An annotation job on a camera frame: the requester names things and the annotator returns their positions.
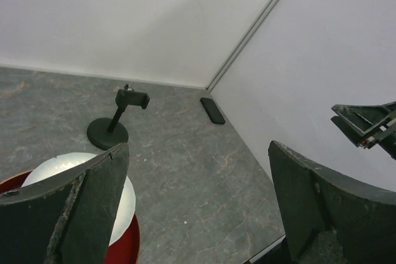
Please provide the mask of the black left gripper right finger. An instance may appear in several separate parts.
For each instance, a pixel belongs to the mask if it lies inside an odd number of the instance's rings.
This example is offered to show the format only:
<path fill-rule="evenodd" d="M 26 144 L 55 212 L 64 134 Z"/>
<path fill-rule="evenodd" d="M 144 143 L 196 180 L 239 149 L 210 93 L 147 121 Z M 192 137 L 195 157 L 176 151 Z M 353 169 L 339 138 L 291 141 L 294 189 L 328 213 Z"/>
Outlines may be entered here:
<path fill-rule="evenodd" d="M 366 184 L 271 141 L 269 161 L 288 250 L 301 260 L 335 232 L 347 263 L 395 263 L 395 192 Z"/>

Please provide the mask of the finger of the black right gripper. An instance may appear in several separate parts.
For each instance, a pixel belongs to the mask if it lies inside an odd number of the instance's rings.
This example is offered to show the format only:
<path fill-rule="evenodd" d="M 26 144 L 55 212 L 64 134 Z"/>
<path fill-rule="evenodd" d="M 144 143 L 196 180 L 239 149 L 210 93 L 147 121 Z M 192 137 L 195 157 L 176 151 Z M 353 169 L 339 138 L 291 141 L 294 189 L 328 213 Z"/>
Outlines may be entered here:
<path fill-rule="evenodd" d="M 336 104 L 331 121 L 356 147 L 379 145 L 395 158 L 395 103 L 375 106 Z"/>

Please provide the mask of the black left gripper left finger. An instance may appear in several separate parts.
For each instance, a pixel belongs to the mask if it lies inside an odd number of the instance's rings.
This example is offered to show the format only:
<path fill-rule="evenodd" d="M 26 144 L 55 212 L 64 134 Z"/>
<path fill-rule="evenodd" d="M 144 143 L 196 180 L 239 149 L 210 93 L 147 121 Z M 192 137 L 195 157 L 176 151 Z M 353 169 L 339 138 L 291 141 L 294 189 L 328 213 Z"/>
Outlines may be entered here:
<path fill-rule="evenodd" d="M 128 167 L 121 143 L 1 194 L 1 263 L 104 263 Z"/>

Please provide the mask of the black phone stand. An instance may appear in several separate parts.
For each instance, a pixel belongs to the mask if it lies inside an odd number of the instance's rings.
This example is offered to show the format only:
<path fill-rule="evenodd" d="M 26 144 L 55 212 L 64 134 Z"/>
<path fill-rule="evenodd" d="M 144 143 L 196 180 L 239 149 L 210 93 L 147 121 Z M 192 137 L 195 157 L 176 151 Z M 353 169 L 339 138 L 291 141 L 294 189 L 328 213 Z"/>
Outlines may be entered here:
<path fill-rule="evenodd" d="M 119 89 L 115 103 L 117 110 L 112 118 L 99 118 L 92 121 L 87 127 L 87 137 L 92 145 L 101 149 L 109 150 L 119 143 L 127 143 L 129 134 L 119 120 L 128 106 L 140 106 L 146 109 L 150 101 L 147 93 L 137 92 L 128 84 Z"/>

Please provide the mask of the black smartphone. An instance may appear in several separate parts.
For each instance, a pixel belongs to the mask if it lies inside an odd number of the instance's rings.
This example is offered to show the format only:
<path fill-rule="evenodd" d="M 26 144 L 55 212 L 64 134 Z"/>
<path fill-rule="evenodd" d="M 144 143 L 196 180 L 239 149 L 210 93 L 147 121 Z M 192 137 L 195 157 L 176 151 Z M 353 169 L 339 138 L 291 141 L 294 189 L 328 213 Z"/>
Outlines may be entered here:
<path fill-rule="evenodd" d="M 225 119 L 213 99 L 202 97 L 200 102 L 212 123 L 225 124 Z"/>

